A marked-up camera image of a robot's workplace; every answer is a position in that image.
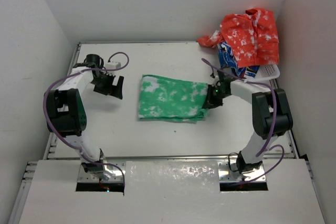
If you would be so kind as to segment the green tie-dye trousers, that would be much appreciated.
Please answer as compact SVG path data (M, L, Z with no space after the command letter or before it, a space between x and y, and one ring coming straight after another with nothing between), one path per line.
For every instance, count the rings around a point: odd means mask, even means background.
M144 74L140 84L138 119L191 122L204 120L208 84Z

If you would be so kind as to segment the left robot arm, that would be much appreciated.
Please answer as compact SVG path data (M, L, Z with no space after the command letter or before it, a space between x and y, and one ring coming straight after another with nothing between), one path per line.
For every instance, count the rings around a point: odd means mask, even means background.
M81 95L92 85L94 92L121 100L124 77L114 73L125 67L120 62L105 62L99 55L88 54L83 62L74 64L70 75L55 81L44 94L48 130L76 151L86 173L105 182L119 168L107 163L103 150L85 132L88 120Z

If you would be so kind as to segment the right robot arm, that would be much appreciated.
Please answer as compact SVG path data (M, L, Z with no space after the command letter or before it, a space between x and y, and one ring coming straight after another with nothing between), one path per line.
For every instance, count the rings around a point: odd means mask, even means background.
M293 119L283 89L273 89L266 83L241 81L227 74L211 74L204 109L223 105L223 100L236 96L251 105L254 132L248 144L237 154L235 172L240 174L258 169L264 153L272 143L293 127Z

